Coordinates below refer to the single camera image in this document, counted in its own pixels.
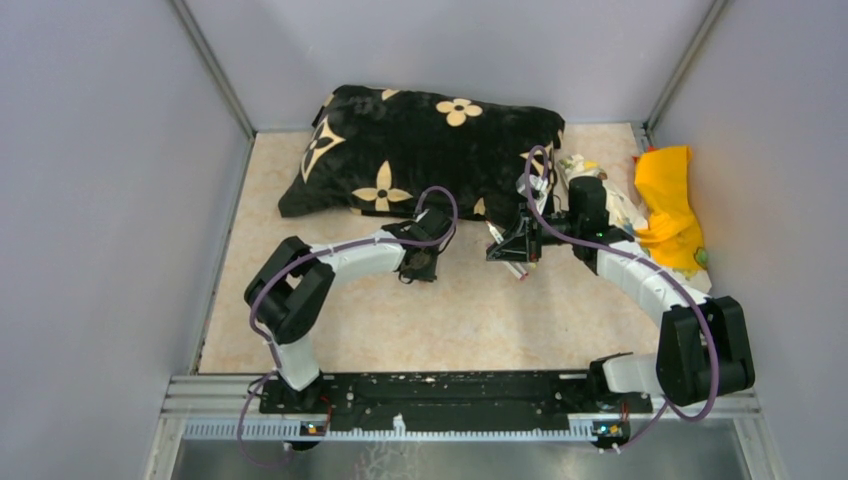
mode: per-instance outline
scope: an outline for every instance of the cable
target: cable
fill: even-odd
[[[670,273],[668,273],[664,268],[660,267],[659,265],[651,262],[647,258],[634,255],[629,252],[617,250],[601,243],[588,242],[579,238],[569,237],[568,235],[564,235],[554,229],[544,219],[544,217],[542,217],[542,214],[539,212],[539,209],[536,208],[536,202],[533,200],[533,194],[531,190],[532,186],[530,184],[530,168],[532,166],[531,159],[534,157],[537,151],[541,152],[542,159],[544,160],[543,176],[547,174],[548,164],[550,163],[550,159],[548,158],[548,152],[546,152],[544,147],[542,147],[541,145],[536,145],[535,147],[530,149],[530,152],[527,155],[527,161],[524,163],[524,195],[527,198],[527,204],[530,208],[530,211],[533,212],[533,216],[536,217],[536,221],[538,221],[539,224],[542,225],[542,227],[548,230],[548,233],[564,242],[570,243],[572,245],[579,245],[581,247],[602,250],[605,252],[622,256],[630,260],[635,260],[657,272],[657,274],[660,275],[681,297],[683,297],[683,299],[686,300],[686,303],[688,303],[690,307],[692,307],[692,311],[695,313],[695,318],[698,319],[698,324],[701,327],[701,332],[704,334],[704,339],[707,343],[707,353],[710,359],[710,391],[709,395],[707,396],[707,403],[704,405],[701,411],[697,415],[686,415],[685,413],[683,413],[683,411],[680,410],[679,407],[677,407],[677,405],[671,403],[671,401],[666,397],[665,403],[663,404],[662,408],[659,409],[657,414],[654,415],[654,418],[652,418],[651,421],[648,422],[648,424],[644,428],[639,430],[639,432],[637,432],[633,437],[631,437],[629,442],[624,444],[617,451],[620,452],[625,447],[633,445],[636,440],[638,440],[642,435],[644,435],[645,432],[650,430],[656,424],[657,420],[659,420],[662,414],[665,413],[667,408],[671,408],[674,413],[676,413],[683,420],[689,422],[697,422],[703,420],[704,418],[706,418],[707,415],[709,415],[710,411],[713,409],[716,397],[718,397],[718,354],[715,348],[715,341],[713,340],[713,336],[710,333],[709,325],[707,324],[707,319],[704,317],[704,314],[701,312],[701,309],[698,308],[698,302],[696,302],[695,299],[692,298],[691,295],[689,295],[689,292],[686,291],[683,285],[681,285],[680,282],[678,282],[674,277],[672,277]]]
[[[444,242],[445,240],[450,240],[451,238],[453,238],[453,234],[456,231],[456,226],[459,223],[459,207],[456,204],[456,198],[454,198],[454,196],[451,195],[451,193],[448,191],[448,189],[441,187],[441,186],[438,186],[438,185],[434,185],[432,187],[427,188],[423,192],[421,192],[421,195],[418,197],[418,204],[415,206],[415,215],[417,216],[419,213],[421,213],[422,207],[424,205],[424,200],[427,198],[427,195],[429,195],[431,192],[434,192],[434,191],[441,192],[446,197],[448,197],[448,200],[450,200],[450,203],[451,203],[451,208],[453,209],[453,214],[451,216],[451,227],[448,229],[447,232],[445,232],[444,235],[437,238],[436,240],[431,240],[431,241],[426,241],[426,242],[417,241],[417,240],[405,240],[405,239],[399,239],[399,238],[377,238],[376,242],[377,243],[395,243],[395,244],[400,244],[400,245],[410,245],[410,246],[413,246],[413,247],[434,247],[434,246],[442,244],[442,242]],[[262,337],[265,340],[265,343],[268,345],[268,348],[271,350],[271,356],[274,359],[274,366],[275,366],[274,370],[271,370],[264,377],[262,377],[261,379],[258,380],[258,382],[257,382],[258,385],[254,390],[251,391],[248,388],[247,400],[244,403],[244,407],[242,407],[241,415],[239,416],[239,423],[238,423],[238,426],[236,427],[236,432],[237,432],[236,437],[238,439],[239,449],[241,450],[241,453],[244,456],[244,458],[246,458],[250,463],[252,463],[252,464],[254,464],[258,467],[262,467],[262,468],[279,468],[279,467],[285,465],[286,463],[288,463],[288,457],[286,458],[286,461],[283,462],[283,463],[264,464],[262,462],[259,462],[259,461],[255,460],[254,458],[252,458],[250,455],[248,455],[247,451],[244,448],[244,442],[242,441],[242,433],[241,432],[242,432],[242,429],[244,427],[244,417],[247,415],[247,409],[250,406],[250,402],[252,402],[253,399],[256,398],[256,395],[259,392],[259,390],[262,389],[262,387],[265,385],[265,383],[268,382],[268,380],[273,376],[273,374],[276,371],[282,371],[282,368],[283,368],[283,362],[280,360],[279,353],[277,353],[277,346],[274,343],[274,338],[269,333],[267,333],[263,329],[259,328],[259,325],[256,324],[256,317],[257,317],[257,313],[259,311],[259,305],[262,304],[262,301],[268,295],[268,292],[270,292],[271,289],[274,288],[274,286],[280,280],[285,278],[286,275],[288,275],[292,270],[294,270],[298,266],[300,266],[300,265],[302,265],[302,264],[304,264],[304,263],[306,263],[306,262],[308,262],[308,261],[310,261],[314,258],[322,257],[324,255],[332,255],[334,253],[342,252],[344,250],[349,250],[351,248],[356,248],[356,247],[360,247],[360,246],[363,246],[363,245],[372,245],[372,244],[374,244],[374,242],[375,242],[375,239],[373,237],[363,238],[361,240],[354,240],[354,241],[351,241],[351,242],[343,243],[341,245],[337,245],[337,246],[334,246],[332,248],[327,248],[327,249],[320,250],[320,251],[317,251],[317,252],[310,252],[310,253],[302,256],[302,257],[296,258],[293,262],[291,262],[288,265],[286,265],[285,267],[283,267],[279,272],[277,272],[273,277],[271,277],[270,280],[268,280],[268,283],[262,288],[262,290],[259,291],[259,294],[256,296],[256,299],[253,301],[253,304],[250,306],[250,319],[249,319],[250,320],[250,322],[249,322],[250,328],[251,328],[251,330],[256,332],[260,337]]]

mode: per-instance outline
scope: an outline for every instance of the black cushion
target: black cushion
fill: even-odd
[[[345,85],[313,126],[300,174],[278,204],[283,217],[332,207],[410,217],[421,192],[441,185],[456,197],[460,218],[507,227],[524,201],[515,182],[527,152],[543,145],[552,155],[565,121],[537,107]],[[427,203],[450,211],[440,194]]]

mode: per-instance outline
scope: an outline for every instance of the yellow cloth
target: yellow cloth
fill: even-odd
[[[648,228],[636,230],[642,247],[660,265],[705,270],[704,236],[689,207],[687,172],[692,151],[668,147],[642,155],[636,163],[636,189],[651,216]]]

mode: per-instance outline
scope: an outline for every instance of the white wall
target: white wall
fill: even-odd
[[[845,478],[848,3],[734,2],[656,137],[694,148],[717,290],[742,302],[792,478]]]
[[[188,0],[259,130],[344,83],[648,117],[710,0]]]
[[[142,474],[246,139],[165,1],[0,7],[0,470]]]

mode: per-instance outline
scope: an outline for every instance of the black pillow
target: black pillow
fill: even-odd
[[[552,155],[565,121],[537,107],[345,85],[313,126],[300,174],[278,204],[283,217],[331,207],[410,217],[421,192],[441,185],[456,197],[460,218],[508,227],[525,201],[515,183],[527,152],[544,145]],[[541,173],[541,155],[534,167]],[[450,211],[438,193],[427,204]]]

